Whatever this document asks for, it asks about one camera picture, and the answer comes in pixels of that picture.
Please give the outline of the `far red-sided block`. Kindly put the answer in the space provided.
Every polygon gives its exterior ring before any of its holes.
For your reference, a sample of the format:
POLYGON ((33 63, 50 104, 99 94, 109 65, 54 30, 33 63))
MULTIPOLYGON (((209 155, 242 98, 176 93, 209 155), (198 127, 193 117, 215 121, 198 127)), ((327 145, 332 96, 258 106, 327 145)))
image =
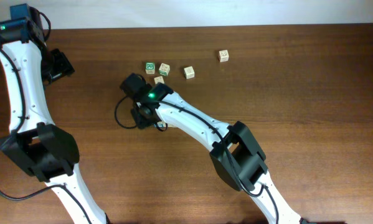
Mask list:
POLYGON ((220 50, 219 51, 219 62, 226 62, 228 60, 229 60, 228 50, 220 50))

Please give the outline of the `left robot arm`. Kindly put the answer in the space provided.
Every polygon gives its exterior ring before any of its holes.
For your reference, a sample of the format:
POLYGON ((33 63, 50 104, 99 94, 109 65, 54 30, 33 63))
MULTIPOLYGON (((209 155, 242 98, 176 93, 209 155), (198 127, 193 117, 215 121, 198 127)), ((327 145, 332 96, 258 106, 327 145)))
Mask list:
POLYGON ((45 99, 45 87, 74 68, 59 49, 48 49, 45 14, 19 4, 10 7, 10 15, 0 22, 0 64, 11 109, 10 134, 1 138, 0 152, 46 186, 22 197, 0 190, 0 196, 21 201, 53 190, 74 223, 109 223, 82 179, 74 137, 55 125, 45 99))

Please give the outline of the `blue-sided leaf block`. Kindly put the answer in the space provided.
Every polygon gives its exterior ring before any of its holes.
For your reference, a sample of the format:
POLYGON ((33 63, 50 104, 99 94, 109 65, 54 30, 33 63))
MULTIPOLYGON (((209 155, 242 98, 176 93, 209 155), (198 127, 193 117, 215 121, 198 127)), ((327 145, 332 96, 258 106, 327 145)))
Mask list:
POLYGON ((161 129, 165 129, 165 128, 168 127, 168 124, 160 121, 160 122, 156 123, 156 126, 159 127, 159 128, 161 128, 161 129))

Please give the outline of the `number 6 wooden block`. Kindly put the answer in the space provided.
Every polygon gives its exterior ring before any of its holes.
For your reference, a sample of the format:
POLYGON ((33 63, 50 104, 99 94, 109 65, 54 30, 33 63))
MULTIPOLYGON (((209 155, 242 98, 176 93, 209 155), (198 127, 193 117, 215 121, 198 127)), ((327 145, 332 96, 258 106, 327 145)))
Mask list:
POLYGON ((194 78, 195 72, 192 66, 184 68, 184 75, 186 79, 194 78))

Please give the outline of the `green R block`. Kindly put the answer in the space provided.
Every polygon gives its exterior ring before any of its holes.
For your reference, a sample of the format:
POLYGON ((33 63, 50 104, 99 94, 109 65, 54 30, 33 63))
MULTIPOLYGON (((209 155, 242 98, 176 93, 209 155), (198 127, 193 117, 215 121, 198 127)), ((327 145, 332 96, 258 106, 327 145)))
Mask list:
POLYGON ((156 71, 155 63, 153 62, 145 63, 145 72, 147 74, 155 74, 155 71, 156 71))

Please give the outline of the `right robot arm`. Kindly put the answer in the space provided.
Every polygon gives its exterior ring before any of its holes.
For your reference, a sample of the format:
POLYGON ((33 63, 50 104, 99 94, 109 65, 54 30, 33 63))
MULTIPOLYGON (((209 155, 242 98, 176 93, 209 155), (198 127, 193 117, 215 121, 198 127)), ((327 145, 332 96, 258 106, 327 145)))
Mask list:
POLYGON ((211 118, 187 103, 163 83, 151 86, 135 73, 120 85, 133 102, 136 127, 162 121, 184 131, 208 151, 218 176, 232 189, 245 192, 268 223, 306 223, 285 201, 273 183, 266 155, 249 128, 240 121, 230 125, 211 118))

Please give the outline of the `green animal picture block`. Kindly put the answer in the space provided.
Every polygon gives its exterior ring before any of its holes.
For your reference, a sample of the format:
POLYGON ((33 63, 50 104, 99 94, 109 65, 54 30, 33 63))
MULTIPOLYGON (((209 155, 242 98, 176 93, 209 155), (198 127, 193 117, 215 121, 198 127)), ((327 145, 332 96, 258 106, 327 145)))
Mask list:
POLYGON ((168 64, 162 63, 159 66, 159 74, 163 76, 168 76, 170 72, 171 67, 168 64))

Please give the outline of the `green-sided horse block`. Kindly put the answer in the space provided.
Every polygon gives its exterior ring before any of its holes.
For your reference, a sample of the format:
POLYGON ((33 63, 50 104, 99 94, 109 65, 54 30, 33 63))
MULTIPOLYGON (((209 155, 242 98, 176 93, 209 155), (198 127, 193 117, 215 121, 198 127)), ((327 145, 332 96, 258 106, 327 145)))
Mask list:
POLYGON ((160 76, 160 77, 155 77, 155 78, 154 78, 154 83, 155 83, 156 85, 158 85, 159 83, 164 84, 164 78, 163 78, 162 76, 160 76))

